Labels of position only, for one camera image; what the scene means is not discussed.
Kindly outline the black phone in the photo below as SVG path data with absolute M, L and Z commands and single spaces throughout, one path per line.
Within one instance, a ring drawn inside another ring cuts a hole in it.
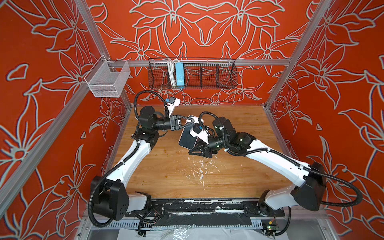
M 195 146 L 197 141 L 197 137 L 193 137 L 190 134 L 192 128 L 193 126 L 185 127 L 179 139 L 179 145 L 188 150 L 191 150 Z

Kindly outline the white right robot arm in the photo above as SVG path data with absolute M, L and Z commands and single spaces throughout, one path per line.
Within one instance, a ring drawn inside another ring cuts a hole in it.
M 321 205 L 352 207 L 363 200 L 362 192 L 353 184 L 326 174 L 321 164 L 308 164 L 295 160 L 276 151 L 256 137 L 237 132 L 230 120 L 217 117 L 210 112 L 202 112 L 198 117 L 187 119 L 191 127 L 189 135 L 200 139 L 189 150 L 190 155 L 211 158 L 223 149 L 233 157 L 247 157 L 281 174 L 292 184 L 279 190 L 266 190 L 259 200 L 262 208 L 277 210 L 284 207 L 300 206 L 309 211 L 318 211 Z M 349 202 L 333 203 L 323 201 L 326 181 L 333 180 L 350 188 L 356 194 Z

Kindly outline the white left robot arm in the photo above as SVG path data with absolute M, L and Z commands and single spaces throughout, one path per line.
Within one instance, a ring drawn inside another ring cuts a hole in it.
M 131 147 L 114 167 L 102 176 L 96 176 L 91 183 L 87 212 L 95 227 L 106 227 L 112 221 L 121 220 L 126 213 L 149 211 L 151 196 L 138 192 L 129 194 L 126 190 L 127 184 L 141 161 L 153 150 L 161 137 L 160 131 L 179 131 L 193 123 L 193 119 L 189 117 L 173 115 L 175 107 L 181 103 L 180 99 L 164 99 L 154 91 L 147 92 L 159 98 L 164 112 L 159 113 L 152 106 L 138 110 L 137 101 L 144 91 L 135 96 L 133 111 L 138 123 L 131 136 L 134 140 Z

